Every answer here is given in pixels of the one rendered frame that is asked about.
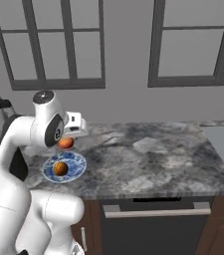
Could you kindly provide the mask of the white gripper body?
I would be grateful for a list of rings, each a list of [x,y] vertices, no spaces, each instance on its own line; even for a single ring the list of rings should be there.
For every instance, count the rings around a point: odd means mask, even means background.
[[[81,137],[88,134],[88,126],[85,120],[81,120],[79,125],[67,124],[64,128],[64,136],[66,137]]]

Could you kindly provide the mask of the peach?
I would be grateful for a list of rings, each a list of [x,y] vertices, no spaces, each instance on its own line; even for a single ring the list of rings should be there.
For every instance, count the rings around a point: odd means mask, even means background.
[[[58,147],[61,149],[70,149],[75,143],[72,137],[63,137],[58,142]]]

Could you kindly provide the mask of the blue and white patterned plate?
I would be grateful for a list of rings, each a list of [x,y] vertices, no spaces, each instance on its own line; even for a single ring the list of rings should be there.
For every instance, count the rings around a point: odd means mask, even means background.
[[[59,176],[54,171],[57,162],[62,161],[68,166],[68,172]],[[67,183],[76,180],[84,174],[87,169],[87,161],[81,155],[73,151],[61,151],[46,160],[42,173],[46,179],[54,183]]]

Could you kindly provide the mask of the orange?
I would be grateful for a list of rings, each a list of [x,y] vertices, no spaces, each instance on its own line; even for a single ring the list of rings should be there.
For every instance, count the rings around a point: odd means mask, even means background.
[[[53,170],[57,176],[64,176],[68,172],[68,166],[64,161],[57,161],[54,164]]]

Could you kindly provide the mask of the dark brown cupboard door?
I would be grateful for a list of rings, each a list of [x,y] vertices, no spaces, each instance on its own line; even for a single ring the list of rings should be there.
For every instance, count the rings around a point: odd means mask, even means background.
[[[88,251],[86,255],[103,255],[101,211],[97,200],[85,200],[85,213],[81,221],[72,226],[76,241],[83,247],[81,227],[86,229]]]

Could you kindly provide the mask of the grey framed window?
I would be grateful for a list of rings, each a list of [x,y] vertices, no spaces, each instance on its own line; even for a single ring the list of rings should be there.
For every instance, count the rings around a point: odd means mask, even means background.
[[[14,91],[103,89],[104,0],[0,0],[0,49]]]
[[[224,0],[154,0],[148,85],[224,86]]]

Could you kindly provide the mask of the black dishwasher door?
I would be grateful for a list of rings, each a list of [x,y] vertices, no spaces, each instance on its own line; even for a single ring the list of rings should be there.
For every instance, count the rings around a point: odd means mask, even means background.
[[[195,255],[213,196],[107,199],[100,201],[103,255]],[[108,218],[108,212],[171,215]]]

